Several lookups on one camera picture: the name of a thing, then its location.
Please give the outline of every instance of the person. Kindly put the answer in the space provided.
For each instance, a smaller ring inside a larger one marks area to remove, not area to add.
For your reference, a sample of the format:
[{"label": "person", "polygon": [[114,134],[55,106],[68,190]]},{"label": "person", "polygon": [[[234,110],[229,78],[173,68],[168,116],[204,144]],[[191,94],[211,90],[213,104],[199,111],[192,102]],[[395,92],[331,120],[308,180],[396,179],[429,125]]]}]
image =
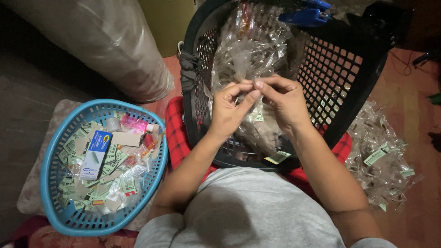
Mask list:
[{"label": "person", "polygon": [[[235,105],[235,96],[249,92]],[[205,172],[263,95],[291,141],[319,203],[276,173]],[[384,240],[363,189],[312,125],[300,83],[274,75],[230,83],[214,95],[212,123],[158,188],[135,247],[395,248]]]}]

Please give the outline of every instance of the large plastic sack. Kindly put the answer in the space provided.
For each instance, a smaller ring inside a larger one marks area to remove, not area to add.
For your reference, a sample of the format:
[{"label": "large plastic sack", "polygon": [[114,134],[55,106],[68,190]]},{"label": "large plastic sack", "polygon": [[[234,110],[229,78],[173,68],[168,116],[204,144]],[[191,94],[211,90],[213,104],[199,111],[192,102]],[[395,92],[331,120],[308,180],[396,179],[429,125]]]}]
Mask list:
[{"label": "large plastic sack", "polygon": [[174,87],[137,0],[0,2],[136,101]]}]

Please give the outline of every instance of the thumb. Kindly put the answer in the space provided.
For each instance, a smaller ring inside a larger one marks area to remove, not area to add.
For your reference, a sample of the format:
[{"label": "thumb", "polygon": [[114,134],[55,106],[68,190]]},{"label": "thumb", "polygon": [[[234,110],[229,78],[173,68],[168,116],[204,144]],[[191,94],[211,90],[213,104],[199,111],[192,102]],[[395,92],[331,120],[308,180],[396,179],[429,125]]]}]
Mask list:
[{"label": "thumb", "polygon": [[258,90],[253,90],[252,92],[248,93],[244,100],[237,106],[239,113],[245,116],[245,114],[248,112],[248,110],[250,110],[259,97],[260,92]]},{"label": "thumb", "polygon": [[257,81],[254,83],[254,88],[260,91],[262,95],[265,96],[268,100],[275,103],[278,103],[280,101],[281,94],[268,84],[262,81]]}]

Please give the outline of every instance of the hand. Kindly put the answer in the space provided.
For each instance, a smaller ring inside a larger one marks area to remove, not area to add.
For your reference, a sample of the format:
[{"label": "hand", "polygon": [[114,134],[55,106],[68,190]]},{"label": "hand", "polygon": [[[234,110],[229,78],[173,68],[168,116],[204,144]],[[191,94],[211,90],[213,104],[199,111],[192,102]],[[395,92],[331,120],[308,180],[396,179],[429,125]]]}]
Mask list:
[{"label": "hand", "polygon": [[[251,92],[236,106],[235,96],[248,91]],[[224,142],[236,131],[245,114],[259,97],[260,92],[253,90],[251,83],[229,83],[222,91],[214,94],[211,125],[207,134]]]},{"label": "hand", "polygon": [[274,108],[277,124],[289,138],[303,127],[312,127],[299,82],[273,75],[256,79],[254,87],[264,96],[262,101]]}]

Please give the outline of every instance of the gray shirt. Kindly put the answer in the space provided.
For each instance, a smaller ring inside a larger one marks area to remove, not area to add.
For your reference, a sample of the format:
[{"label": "gray shirt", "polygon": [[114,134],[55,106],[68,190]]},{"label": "gray shirt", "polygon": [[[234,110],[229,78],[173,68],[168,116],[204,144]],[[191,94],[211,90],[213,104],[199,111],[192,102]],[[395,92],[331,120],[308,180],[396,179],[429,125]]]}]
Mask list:
[{"label": "gray shirt", "polygon": [[[184,215],[149,221],[135,247],[344,248],[325,210],[275,173],[251,168],[218,169],[198,189]],[[352,248],[396,248],[365,238]]]}]

